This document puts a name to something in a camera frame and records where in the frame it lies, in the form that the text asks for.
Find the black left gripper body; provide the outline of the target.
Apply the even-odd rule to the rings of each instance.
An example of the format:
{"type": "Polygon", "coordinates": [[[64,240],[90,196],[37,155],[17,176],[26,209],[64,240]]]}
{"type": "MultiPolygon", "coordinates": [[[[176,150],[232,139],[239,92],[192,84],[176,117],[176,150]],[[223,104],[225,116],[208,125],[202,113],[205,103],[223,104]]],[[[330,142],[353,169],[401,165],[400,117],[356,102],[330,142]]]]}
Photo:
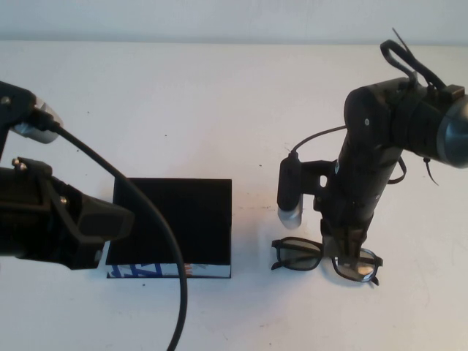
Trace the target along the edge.
{"type": "Polygon", "coordinates": [[[1,169],[1,255],[85,268],[70,187],[50,165],[18,157],[1,169]]]}

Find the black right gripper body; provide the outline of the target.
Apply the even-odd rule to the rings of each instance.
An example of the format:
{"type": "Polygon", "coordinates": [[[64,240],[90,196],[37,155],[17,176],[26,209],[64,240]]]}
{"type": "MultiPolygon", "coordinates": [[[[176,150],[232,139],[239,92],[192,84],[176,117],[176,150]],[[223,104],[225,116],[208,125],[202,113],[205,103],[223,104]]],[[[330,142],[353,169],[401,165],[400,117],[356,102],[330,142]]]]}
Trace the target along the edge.
{"type": "Polygon", "coordinates": [[[398,149],[341,150],[321,203],[322,221],[366,232],[398,159],[398,149]]]}

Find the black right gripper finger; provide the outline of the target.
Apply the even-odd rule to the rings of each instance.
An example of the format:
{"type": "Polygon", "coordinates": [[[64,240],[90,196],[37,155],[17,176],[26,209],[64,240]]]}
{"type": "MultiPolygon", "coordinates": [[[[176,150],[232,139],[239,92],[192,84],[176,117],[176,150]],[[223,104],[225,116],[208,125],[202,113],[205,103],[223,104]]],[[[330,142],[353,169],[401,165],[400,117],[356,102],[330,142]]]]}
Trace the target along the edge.
{"type": "Polygon", "coordinates": [[[366,231],[365,230],[349,230],[348,232],[349,239],[349,256],[350,256],[350,265],[355,268],[360,261],[361,257],[361,247],[366,240],[366,231]]]}
{"type": "Polygon", "coordinates": [[[332,235],[325,234],[323,236],[323,254],[327,258],[337,259],[338,264],[345,264],[347,262],[345,242],[334,238],[332,235]]]}

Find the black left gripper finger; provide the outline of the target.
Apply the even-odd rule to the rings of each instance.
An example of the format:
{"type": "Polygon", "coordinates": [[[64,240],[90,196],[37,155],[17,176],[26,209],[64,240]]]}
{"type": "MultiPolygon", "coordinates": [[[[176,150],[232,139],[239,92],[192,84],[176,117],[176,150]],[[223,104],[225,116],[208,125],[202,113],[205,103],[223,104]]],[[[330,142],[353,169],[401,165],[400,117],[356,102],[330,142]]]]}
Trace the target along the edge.
{"type": "Polygon", "coordinates": [[[104,243],[126,238],[135,215],[128,209],[88,195],[78,201],[77,239],[85,244],[104,243]]]}
{"type": "Polygon", "coordinates": [[[72,254],[69,268],[71,270],[90,270],[98,267],[104,249],[104,242],[79,245],[72,254]]]}

